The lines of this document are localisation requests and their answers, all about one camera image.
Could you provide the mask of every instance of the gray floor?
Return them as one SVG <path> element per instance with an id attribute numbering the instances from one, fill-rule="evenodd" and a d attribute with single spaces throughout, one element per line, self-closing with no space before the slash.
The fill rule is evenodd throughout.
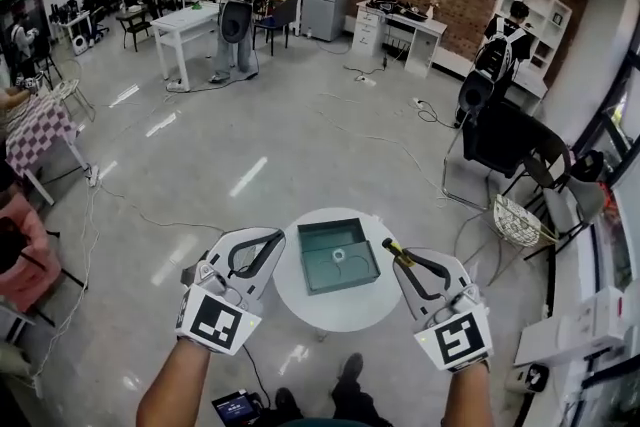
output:
<path id="1" fill-rule="evenodd" d="M 85 124 L 78 144 L 87 158 L 102 169 L 117 162 L 104 186 L 126 199 L 88 191 L 75 173 L 47 186 L 57 203 L 43 208 L 47 227 L 63 234 L 64 266 L 78 275 L 84 274 L 83 223 L 87 249 L 96 230 L 100 234 L 90 290 L 43 374 L 47 407 L 60 425 L 134 424 L 142 394 L 175 343 L 180 269 L 195 262 L 219 233 L 206 227 L 160 227 L 140 214 L 158 223 L 225 230 L 285 228 L 307 211 L 341 206 L 379 216 L 403 245 L 453 252 L 458 229 L 474 213 L 444 201 L 433 185 L 440 182 L 453 131 L 420 120 L 408 102 L 412 97 L 428 100 L 450 122 L 459 88 L 455 80 L 431 71 L 425 82 L 404 72 L 400 63 L 391 63 L 386 72 L 372 75 L 377 85 L 369 87 L 354 81 L 357 73 L 342 68 L 351 62 L 348 55 L 331 55 L 305 38 L 292 38 L 285 50 L 279 38 L 271 58 L 259 36 L 260 75 L 253 81 L 168 96 L 153 39 L 140 42 L 138 53 L 132 44 L 123 50 L 121 28 L 110 25 L 111 34 L 78 58 L 81 85 L 97 105 L 97 118 L 91 123 L 76 111 L 75 119 Z M 347 45 L 348 40 L 327 46 L 340 51 Z M 204 47 L 203 41 L 187 47 L 192 87 L 203 85 L 211 72 Z M 56 53 L 59 62 L 65 59 L 64 50 Z M 168 63 L 176 77 L 172 53 L 167 51 Z M 72 62 L 62 67 L 78 73 Z M 133 84 L 140 90 L 109 108 Z M 147 137 L 171 114 L 175 121 Z M 230 197 L 240 177 L 263 156 L 268 163 L 257 177 Z M 43 181 L 73 166 L 65 147 L 54 148 Z M 449 187 L 482 199 L 486 169 L 472 169 L 468 163 L 458 167 L 464 170 L 456 172 L 454 166 Z M 93 201 L 94 226 L 85 221 L 88 199 Z M 477 263 L 477 282 L 491 308 L 496 352 L 492 405 L 496 425 L 507 426 L 521 399 L 504 391 L 505 374 L 521 329 L 540 318 L 544 279 L 538 269 L 517 261 L 486 288 L 498 264 L 496 243 L 486 226 L 469 223 L 458 256 L 465 258 L 484 241 L 490 243 L 469 265 Z M 514 252 L 505 246 L 503 267 Z M 65 282 L 44 309 L 62 322 L 77 293 L 77 286 Z M 365 359 L 361 384 L 383 416 L 398 427 L 440 425 L 450 377 L 437 372 L 413 340 L 403 300 L 374 327 L 331 334 L 322 343 L 313 328 L 287 309 L 272 283 L 265 304 L 265 321 L 248 347 L 272 398 L 278 387 L 287 386 L 305 415 L 331 415 L 328 393 L 338 366 L 360 351 Z M 23 338 L 36 361 L 51 334 L 39 324 Z M 198 425 L 221 425 L 210 401 L 238 388 L 259 391 L 246 355 L 214 356 Z"/>

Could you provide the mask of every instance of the shoe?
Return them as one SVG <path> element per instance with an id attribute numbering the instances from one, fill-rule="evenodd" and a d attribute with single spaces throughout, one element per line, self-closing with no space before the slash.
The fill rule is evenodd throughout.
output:
<path id="1" fill-rule="evenodd" d="M 188 93 L 189 88 L 182 84 L 181 81 L 169 82 L 169 84 L 167 84 L 167 91 L 169 93 Z"/>
<path id="2" fill-rule="evenodd" d="M 276 409 L 294 411 L 298 409 L 296 399 L 289 388 L 279 388 L 276 392 Z"/>
<path id="3" fill-rule="evenodd" d="M 338 376 L 339 381 L 357 381 L 364 367 L 362 354 L 354 352 L 342 367 L 342 372 Z"/>
<path id="4" fill-rule="evenodd" d="M 223 82 L 226 82 L 227 80 L 229 80 L 229 77 L 224 77 L 222 75 L 218 75 L 217 73 L 215 75 L 213 75 L 210 79 L 209 79 L 209 83 L 210 84 L 222 84 Z"/>

